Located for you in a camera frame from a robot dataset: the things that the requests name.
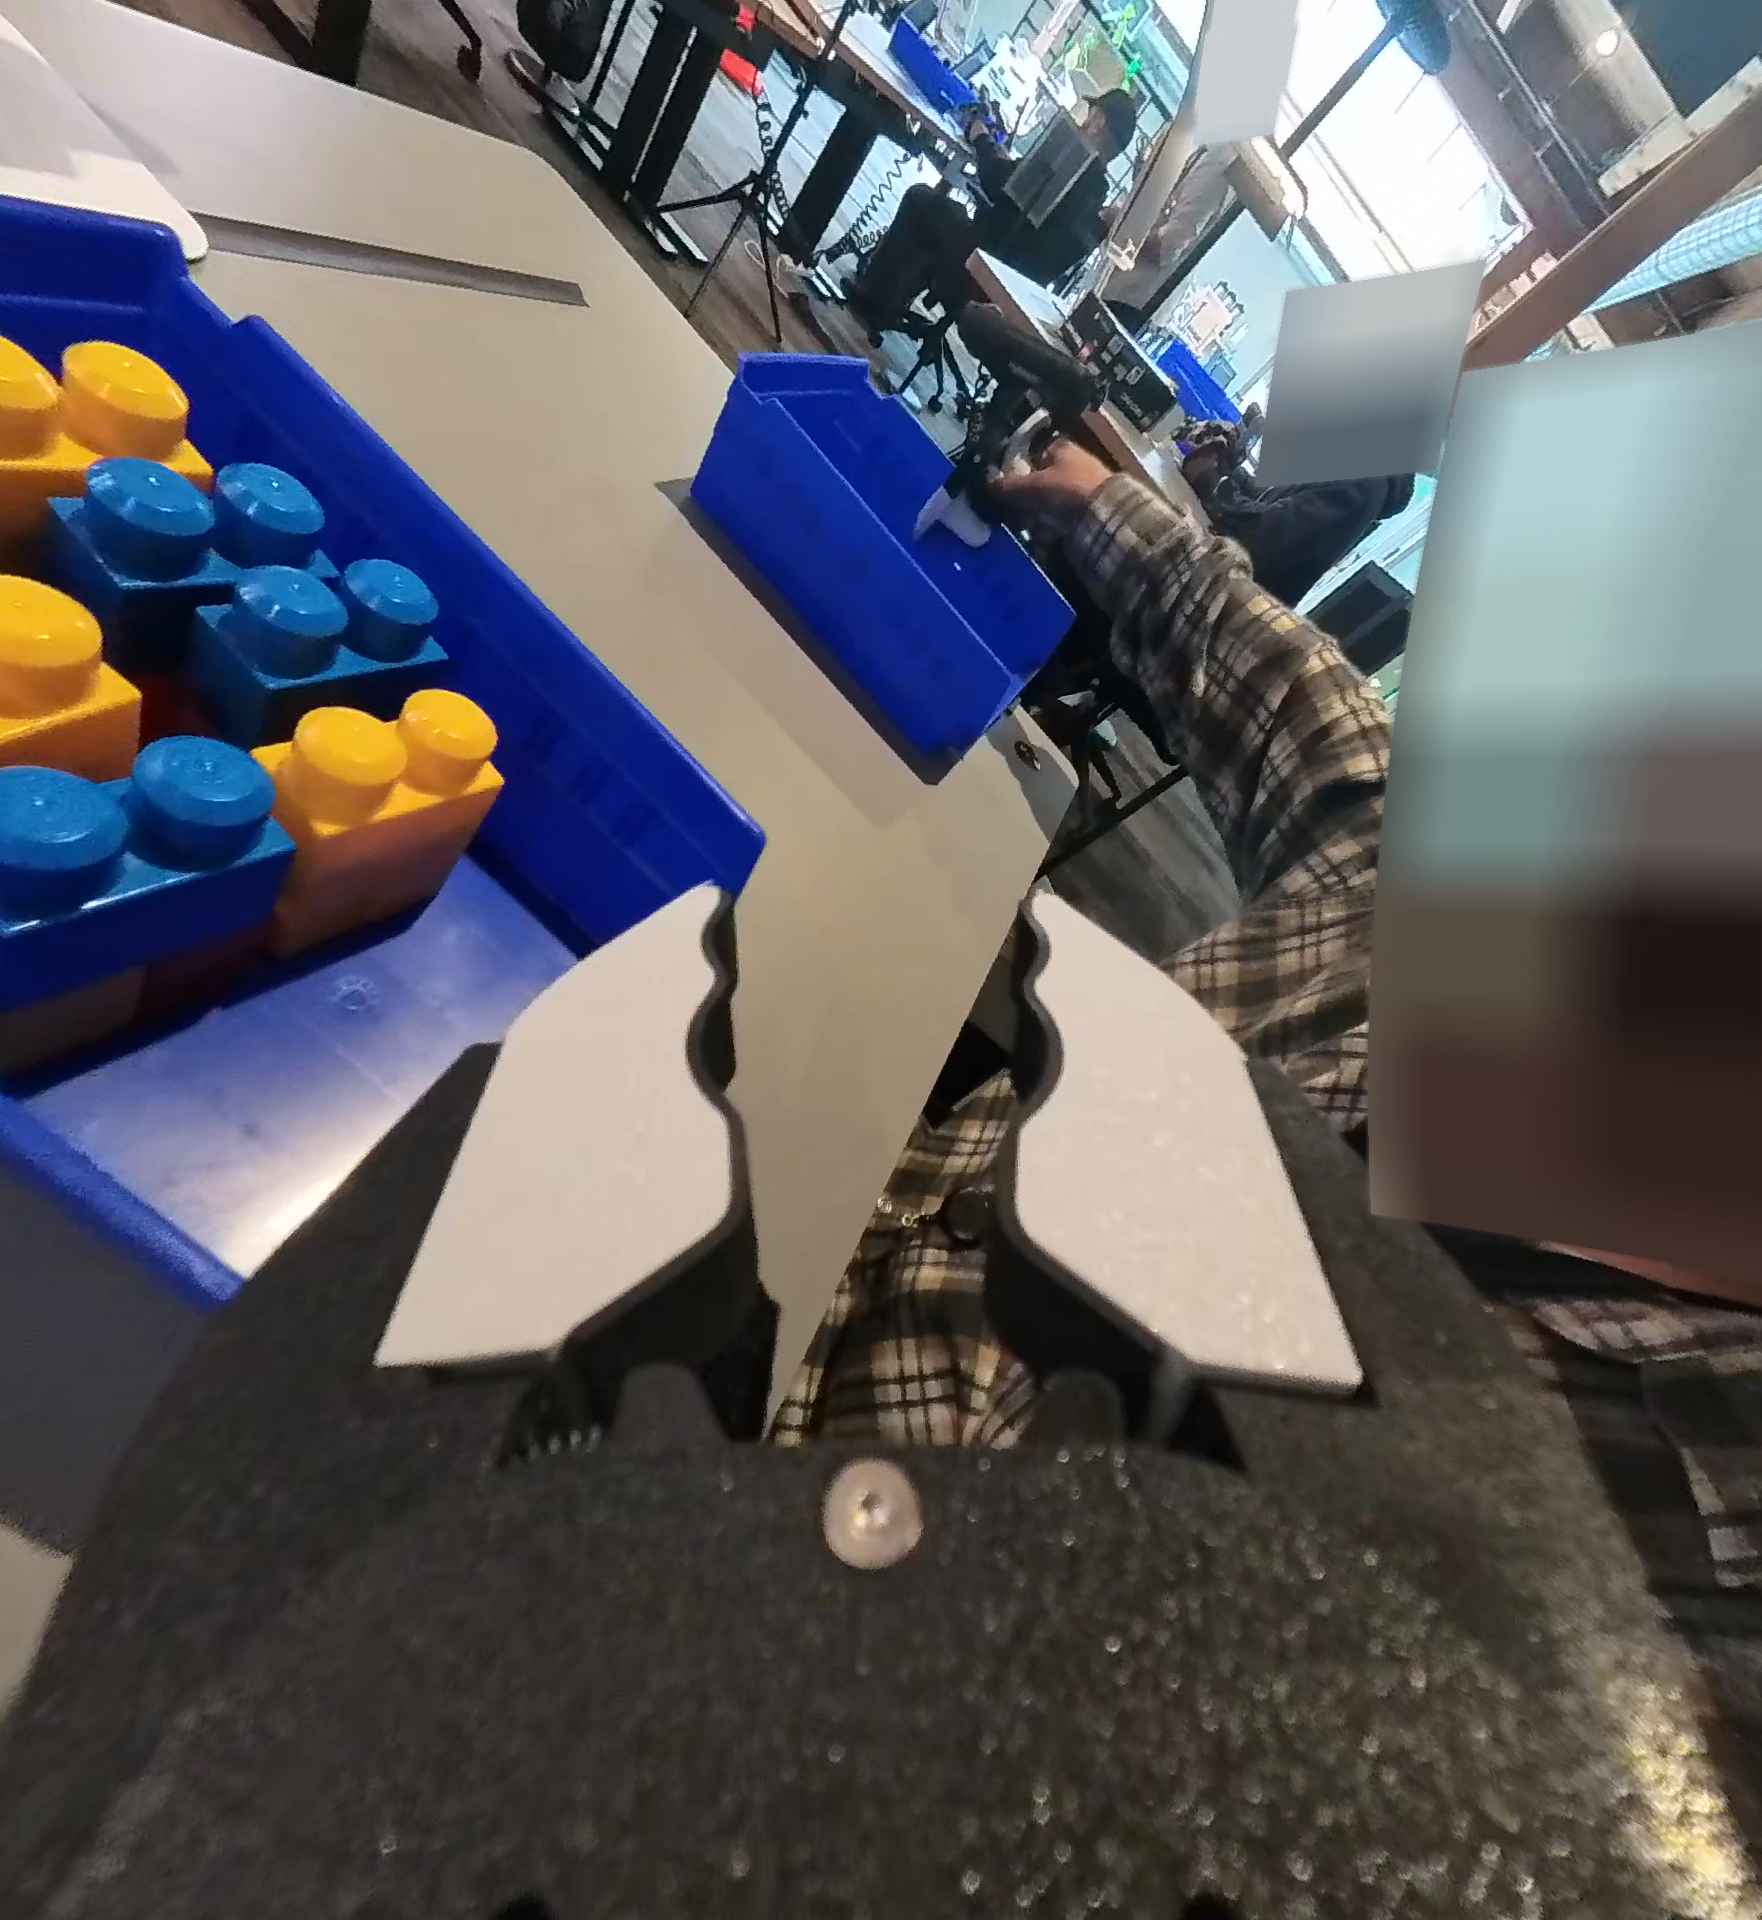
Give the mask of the black tripod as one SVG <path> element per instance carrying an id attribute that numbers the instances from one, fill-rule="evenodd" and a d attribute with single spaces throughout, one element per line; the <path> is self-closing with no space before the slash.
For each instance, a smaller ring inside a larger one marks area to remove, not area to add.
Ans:
<path id="1" fill-rule="evenodd" d="M 840 41 L 849 17 L 849 12 L 841 10 L 834 26 L 821 28 L 817 23 L 805 23 L 801 12 L 802 10 L 798 3 L 749 3 L 745 10 L 739 10 L 722 23 L 722 39 L 714 42 L 699 39 L 694 46 L 695 54 L 722 54 L 734 42 L 742 42 L 742 46 L 756 60 L 768 60 L 772 52 L 786 50 L 794 62 L 798 78 L 779 131 L 768 134 L 766 128 L 760 128 L 756 132 L 760 166 L 754 171 L 733 179 L 707 195 L 659 200 L 653 207 L 655 221 L 661 227 L 670 227 L 673 238 L 682 236 L 680 227 L 676 226 L 682 213 L 714 207 L 733 209 L 733 221 L 727 234 L 711 251 L 702 251 L 694 246 L 686 247 L 689 261 L 702 273 L 684 305 L 684 316 L 687 318 L 695 315 L 695 309 L 709 292 L 711 282 L 714 282 L 716 275 L 720 273 L 727 254 L 742 240 L 749 227 L 754 230 L 775 351 L 785 347 L 783 292 L 775 275 L 775 263 L 779 255 L 775 227 L 779 227 L 786 218 L 786 187 L 780 171 L 780 157 L 790 146 L 794 131 L 802 122 L 811 97 L 821 86 L 827 68 L 838 57 Z"/>

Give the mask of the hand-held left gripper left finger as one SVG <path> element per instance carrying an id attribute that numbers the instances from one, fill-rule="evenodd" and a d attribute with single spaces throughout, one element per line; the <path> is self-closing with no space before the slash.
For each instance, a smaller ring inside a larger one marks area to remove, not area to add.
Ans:
<path id="1" fill-rule="evenodd" d="M 510 1020 L 376 1349 L 385 1372 L 701 1366 L 754 1303 L 734 900 L 702 883 Z"/>

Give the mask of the blue plastic bin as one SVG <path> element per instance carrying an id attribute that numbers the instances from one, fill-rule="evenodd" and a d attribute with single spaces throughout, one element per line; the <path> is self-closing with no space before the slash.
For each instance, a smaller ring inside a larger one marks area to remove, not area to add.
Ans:
<path id="1" fill-rule="evenodd" d="M 263 318 L 224 315 L 173 234 L 0 197 L 0 332 L 41 356 L 124 338 L 173 370 L 223 461 L 318 493 L 338 559 L 415 565 L 457 687 L 503 731 L 505 803 L 454 897 L 147 1041 L 0 1086 L 0 1171 L 200 1307 L 229 1301 L 471 1046 L 593 947 L 766 836 Z"/>
<path id="2" fill-rule="evenodd" d="M 1017 703 L 1074 613 L 992 524 L 916 532 L 955 461 L 862 356 L 749 352 L 692 481 L 694 509 L 898 738 L 964 754 Z"/>

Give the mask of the person's right hand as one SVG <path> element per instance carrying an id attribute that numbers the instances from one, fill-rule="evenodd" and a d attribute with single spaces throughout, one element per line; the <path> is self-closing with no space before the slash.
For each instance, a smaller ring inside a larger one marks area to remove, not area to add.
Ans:
<path id="1" fill-rule="evenodd" d="M 990 467 L 986 489 L 996 510 L 1025 528 L 1070 527 L 1117 477 L 1107 461 L 1072 440 L 1050 440 L 1000 467 Z"/>

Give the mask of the blue storage bin on desk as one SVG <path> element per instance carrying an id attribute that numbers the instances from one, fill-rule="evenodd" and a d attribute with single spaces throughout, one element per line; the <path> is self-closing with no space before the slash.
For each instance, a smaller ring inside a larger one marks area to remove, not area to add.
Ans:
<path id="1" fill-rule="evenodd" d="M 908 83 L 934 109 L 964 115 L 979 105 L 979 92 L 937 52 L 911 12 L 901 12 L 889 28 L 888 52 Z"/>

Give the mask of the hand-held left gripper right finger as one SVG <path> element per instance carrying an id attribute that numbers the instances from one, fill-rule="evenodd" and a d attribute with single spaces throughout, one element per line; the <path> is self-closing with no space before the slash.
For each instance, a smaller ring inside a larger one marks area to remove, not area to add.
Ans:
<path id="1" fill-rule="evenodd" d="M 1072 906 L 1022 911 L 989 1313 L 1037 1378 L 1353 1396 L 1363 1367 L 1242 1048 Z"/>

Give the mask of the pile of assorted blocks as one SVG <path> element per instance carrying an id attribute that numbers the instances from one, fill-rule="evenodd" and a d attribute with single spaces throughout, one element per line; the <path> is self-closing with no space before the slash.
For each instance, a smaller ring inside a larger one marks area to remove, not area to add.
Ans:
<path id="1" fill-rule="evenodd" d="M 189 424 L 0 334 L 0 1076 L 412 918 L 505 792 L 429 583 Z"/>

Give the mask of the white pad on table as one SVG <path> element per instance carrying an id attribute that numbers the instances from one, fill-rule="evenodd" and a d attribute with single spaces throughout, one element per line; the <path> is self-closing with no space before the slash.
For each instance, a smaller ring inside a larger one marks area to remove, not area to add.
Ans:
<path id="1" fill-rule="evenodd" d="M 207 231 L 0 12 L 0 197 L 169 227 L 185 261 Z"/>

